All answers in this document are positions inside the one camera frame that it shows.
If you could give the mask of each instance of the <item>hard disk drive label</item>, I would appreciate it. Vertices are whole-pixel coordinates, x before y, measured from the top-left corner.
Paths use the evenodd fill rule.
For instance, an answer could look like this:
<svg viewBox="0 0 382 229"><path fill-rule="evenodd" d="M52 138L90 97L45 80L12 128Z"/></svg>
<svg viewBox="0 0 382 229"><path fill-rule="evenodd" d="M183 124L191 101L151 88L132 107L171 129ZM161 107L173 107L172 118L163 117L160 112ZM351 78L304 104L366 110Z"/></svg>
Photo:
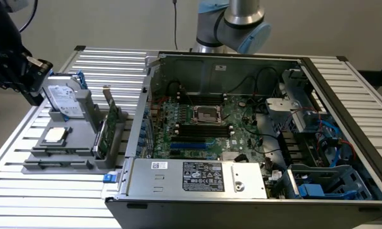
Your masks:
<svg viewBox="0 0 382 229"><path fill-rule="evenodd" d="M58 111L69 118L82 117L81 107L74 98L73 90L66 86L48 86L50 96Z"/></svg>
<svg viewBox="0 0 382 229"><path fill-rule="evenodd" d="M224 192L221 163L183 162L183 190Z"/></svg>

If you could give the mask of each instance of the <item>gray parts holder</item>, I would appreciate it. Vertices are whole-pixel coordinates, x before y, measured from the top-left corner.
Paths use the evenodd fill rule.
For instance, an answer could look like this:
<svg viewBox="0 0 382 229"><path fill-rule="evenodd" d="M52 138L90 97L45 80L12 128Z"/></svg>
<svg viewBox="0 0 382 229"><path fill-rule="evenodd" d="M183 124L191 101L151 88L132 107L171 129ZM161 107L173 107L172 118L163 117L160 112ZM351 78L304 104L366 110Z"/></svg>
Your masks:
<svg viewBox="0 0 382 229"><path fill-rule="evenodd" d="M50 122L44 130L38 143L30 150L30 156L24 161L24 174L105 174L114 169L114 161L118 154L118 146L124 123L128 113L118 108L118 120L116 120L114 134L109 151L104 158L94 156L92 149L101 128L101 120L106 115L93 104L89 90L76 92L76 100L80 102L84 119L68 119L60 112L50 111ZM60 139L48 141L48 132L56 131Z"/></svg>

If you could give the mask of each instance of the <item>sticker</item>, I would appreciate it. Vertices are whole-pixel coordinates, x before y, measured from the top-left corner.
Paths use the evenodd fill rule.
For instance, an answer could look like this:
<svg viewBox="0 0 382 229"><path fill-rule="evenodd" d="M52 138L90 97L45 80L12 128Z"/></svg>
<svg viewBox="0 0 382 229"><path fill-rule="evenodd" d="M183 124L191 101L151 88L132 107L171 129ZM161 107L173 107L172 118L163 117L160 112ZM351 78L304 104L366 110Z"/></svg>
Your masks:
<svg viewBox="0 0 382 229"><path fill-rule="evenodd" d="M215 71L225 71L227 70L227 66L225 65L216 65L215 66Z"/></svg>
<svg viewBox="0 0 382 229"><path fill-rule="evenodd" d="M165 162L165 161L153 161L151 163L151 169L168 169L168 162Z"/></svg>
<svg viewBox="0 0 382 229"><path fill-rule="evenodd" d="M74 98L73 90L66 86L48 86L52 100L58 111L69 118L82 117L81 107Z"/></svg>
<svg viewBox="0 0 382 229"><path fill-rule="evenodd" d="M183 162L183 190L224 192L221 163Z"/></svg>

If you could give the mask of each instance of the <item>power cable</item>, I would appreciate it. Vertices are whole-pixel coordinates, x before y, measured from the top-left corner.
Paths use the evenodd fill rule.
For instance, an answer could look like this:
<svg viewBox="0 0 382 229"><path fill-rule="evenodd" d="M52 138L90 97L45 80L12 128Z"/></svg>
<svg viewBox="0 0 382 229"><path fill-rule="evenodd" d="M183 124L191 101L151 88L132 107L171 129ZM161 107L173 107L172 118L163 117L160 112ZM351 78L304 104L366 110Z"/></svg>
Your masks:
<svg viewBox="0 0 382 229"><path fill-rule="evenodd" d="M177 50L177 0L172 0L173 4L173 45Z"/></svg>
<svg viewBox="0 0 382 229"><path fill-rule="evenodd" d="M22 27L20 28L20 32L22 32L22 31L26 29L26 27L29 26L29 24L30 24L30 22L32 22L32 19L33 19L33 17L36 16L37 7L38 7L38 0L34 0L34 1L33 1L33 6L32 6L32 12L30 12L29 19L28 19L28 21L25 22L25 24L22 25Z"/></svg>

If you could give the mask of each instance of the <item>cpu socket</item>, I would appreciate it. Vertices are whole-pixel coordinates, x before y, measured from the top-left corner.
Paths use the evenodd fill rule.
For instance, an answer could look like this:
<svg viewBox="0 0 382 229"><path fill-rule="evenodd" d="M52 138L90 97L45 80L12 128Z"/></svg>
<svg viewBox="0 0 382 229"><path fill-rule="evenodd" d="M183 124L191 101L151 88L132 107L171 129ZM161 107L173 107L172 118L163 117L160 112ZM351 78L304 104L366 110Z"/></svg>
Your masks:
<svg viewBox="0 0 382 229"><path fill-rule="evenodd" d="M220 124L220 106L195 106L193 122Z"/></svg>

